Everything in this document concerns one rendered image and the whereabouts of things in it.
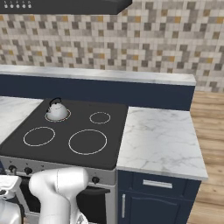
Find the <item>navy raised counter marble top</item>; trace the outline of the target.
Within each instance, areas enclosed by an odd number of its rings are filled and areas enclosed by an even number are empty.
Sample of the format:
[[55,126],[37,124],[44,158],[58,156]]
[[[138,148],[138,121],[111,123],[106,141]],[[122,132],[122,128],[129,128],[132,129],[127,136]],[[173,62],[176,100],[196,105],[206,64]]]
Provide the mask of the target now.
[[195,86],[194,76],[184,73],[0,65],[0,96],[188,111]]

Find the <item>navy drawer front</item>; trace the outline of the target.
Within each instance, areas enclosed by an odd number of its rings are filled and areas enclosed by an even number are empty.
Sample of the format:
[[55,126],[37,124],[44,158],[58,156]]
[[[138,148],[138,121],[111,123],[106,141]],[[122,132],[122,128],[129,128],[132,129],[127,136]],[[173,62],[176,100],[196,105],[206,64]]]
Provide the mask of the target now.
[[[143,179],[172,183],[172,189],[143,185]],[[133,189],[140,193],[148,193],[177,198],[183,194],[185,187],[186,180],[183,178],[158,176],[137,172],[133,174]]]

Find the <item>black hob stove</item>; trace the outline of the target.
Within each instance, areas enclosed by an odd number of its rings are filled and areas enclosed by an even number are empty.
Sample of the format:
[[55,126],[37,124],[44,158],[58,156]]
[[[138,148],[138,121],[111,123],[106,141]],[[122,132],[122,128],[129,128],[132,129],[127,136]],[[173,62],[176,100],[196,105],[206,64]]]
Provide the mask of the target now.
[[[79,166],[86,169],[89,182],[98,177],[106,186],[116,186],[116,163],[128,107],[122,104],[64,100],[71,115],[62,121],[46,118],[46,99],[0,144],[5,172],[17,167],[18,176]],[[25,167],[32,173],[25,174]]]

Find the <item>black range hood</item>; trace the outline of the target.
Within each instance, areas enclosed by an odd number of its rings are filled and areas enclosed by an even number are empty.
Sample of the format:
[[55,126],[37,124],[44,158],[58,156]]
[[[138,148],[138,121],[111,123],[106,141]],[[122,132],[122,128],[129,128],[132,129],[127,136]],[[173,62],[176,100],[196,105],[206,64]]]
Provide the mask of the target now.
[[0,0],[0,14],[117,15],[132,0]]

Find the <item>navy cupboard door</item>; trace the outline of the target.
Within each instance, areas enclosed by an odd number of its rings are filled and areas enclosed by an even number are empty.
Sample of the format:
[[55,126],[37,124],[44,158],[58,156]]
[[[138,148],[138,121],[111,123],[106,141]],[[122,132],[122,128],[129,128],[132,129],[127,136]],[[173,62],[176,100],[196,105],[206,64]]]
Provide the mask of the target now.
[[[122,196],[126,195],[125,218],[122,218]],[[169,199],[136,192],[118,193],[118,224],[186,224],[188,204],[180,199]]]

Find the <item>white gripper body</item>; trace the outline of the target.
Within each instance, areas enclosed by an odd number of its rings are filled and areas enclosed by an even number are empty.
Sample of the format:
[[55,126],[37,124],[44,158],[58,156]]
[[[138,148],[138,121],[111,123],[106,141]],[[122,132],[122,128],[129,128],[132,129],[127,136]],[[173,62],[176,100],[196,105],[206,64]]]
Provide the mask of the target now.
[[14,198],[21,182],[19,176],[0,175],[0,199]]

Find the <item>black oven door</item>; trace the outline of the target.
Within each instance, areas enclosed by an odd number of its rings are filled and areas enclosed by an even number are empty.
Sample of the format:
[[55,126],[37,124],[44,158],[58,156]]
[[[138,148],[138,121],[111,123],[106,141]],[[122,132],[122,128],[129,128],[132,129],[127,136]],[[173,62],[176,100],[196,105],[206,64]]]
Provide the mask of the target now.
[[[22,177],[17,190],[17,199],[24,208],[24,216],[29,224],[39,224],[40,202],[29,190],[29,178]],[[116,185],[90,183],[76,199],[80,211],[89,224],[117,224]]]

